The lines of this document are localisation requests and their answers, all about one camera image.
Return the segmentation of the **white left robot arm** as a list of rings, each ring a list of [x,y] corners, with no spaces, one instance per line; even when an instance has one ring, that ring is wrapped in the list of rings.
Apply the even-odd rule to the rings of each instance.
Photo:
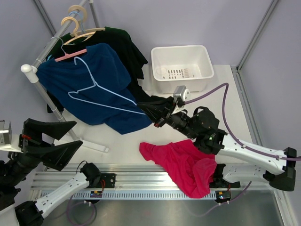
[[[15,135],[9,121],[0,122],[0,149],[8,154],[0,162],[1,225],[40,226],[66,199],[100,185],[101,172],[91,162],[80,163],[71,176],[64,172],[83,145],[79,139],[63,140],[75,124],[29,118]]]

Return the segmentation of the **pink t shirt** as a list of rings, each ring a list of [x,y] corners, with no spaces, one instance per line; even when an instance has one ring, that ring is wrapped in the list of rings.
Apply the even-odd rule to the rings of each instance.
[[[160,165],[188,197],[203,198],[210,193],[209,183],[217,167],[215,156],[200,152],[191,140],[167,145],[143,142],[139,151],[146,161]]]

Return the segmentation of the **light blue wire hanger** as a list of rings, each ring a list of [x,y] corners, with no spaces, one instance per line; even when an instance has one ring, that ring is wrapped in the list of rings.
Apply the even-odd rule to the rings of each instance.
[[[116,92],[113,92],[113,91],[111,91],[111,90],[109,90],[107,88],[104,88],[104,87],[100,86],[96,82],[96,80],[94,79],[94,77],[93,77],[93,75],[92,75],[92,73],[90,71],[90,68],[87,65],[87,63],[82,58],[76,56],[76,57],[74,57],[74,60],[73,60],[75,65],[77,65],[77,60],[81,61],[84,64],[84,66],[86,67],[86,69],[87,69],[87,71],[89,73],[89,76],[90,76],[90,78],[91,78],[91,80],[93,82],[93,85],[89,86],[89,87],[86,87],[86,88],[83,88],[83,89],[78,89],[77,91],[70,91],[70,92],[68,92],[67,94],[68,94],[68,96],[70,98],[72,98],[74,100],[81,101],[81,102],[85,102],[85,103],[88,103],[88,104],[97,105],[97,106],[101,106],[101,107],[106,107],[106,108],[110,108],[110,109],[114,109],[114,110],[120,110],[120,111],[123,111],[123,112],[129,112],[129,113],[135,113],[135,114],[145,115],[145,113],[142,113],[142,112],[132,111],[132,110],[128,110],[128,109],[124,109],[124,108],[119,108],[119,107],[114,107],[114,106],[109,106],[109,105],[103,105],[103,104],[100,104],[100,103],[95,103],[95,102],[91,102],[91,101],[88,101],[88,100],[84,100],[84,99],[80,99],[80,98],[74,97],[73,94],[79,94],[82,91],[90,90],[90,89],[93,89],[93,88],[97,87],[97,88],[100,88],[100,89],[102,89],[102,90],[104,90],[106,92],[109,92],[109,93],[111,93],[111,94],[113,94],[115,96],[118,96],[118,97],[120,97],[120,98],[122,98],[122,99],[124,99],[124,100],[126,100],[128,102],[131,102],[132,104],[134,104],[135,106],[137,106],[137,103],[135,101],[133,101],[133,100],[131,100],[129,98],[126,98],[125,96],[122,96],[122,95],[120,95],[120,94],[118,94]]]

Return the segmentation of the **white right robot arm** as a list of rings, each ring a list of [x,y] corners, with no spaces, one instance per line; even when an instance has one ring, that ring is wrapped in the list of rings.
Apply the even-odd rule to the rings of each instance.
[[[199,106],[193,116],[180,110],[172,97],[164,101],[138,103],[138,107],[157,128],[167,124],[193,140],[193,145],[204,154],[224,155],[246,161],[233,167],[220,164],[213,174],[218,187],[227,183],[258,181],[271,187],[291,192],[295,189],[297,151],[293,148],[276,150],[243,143],[230,132],[219,129],[219,120],[207,107]]]

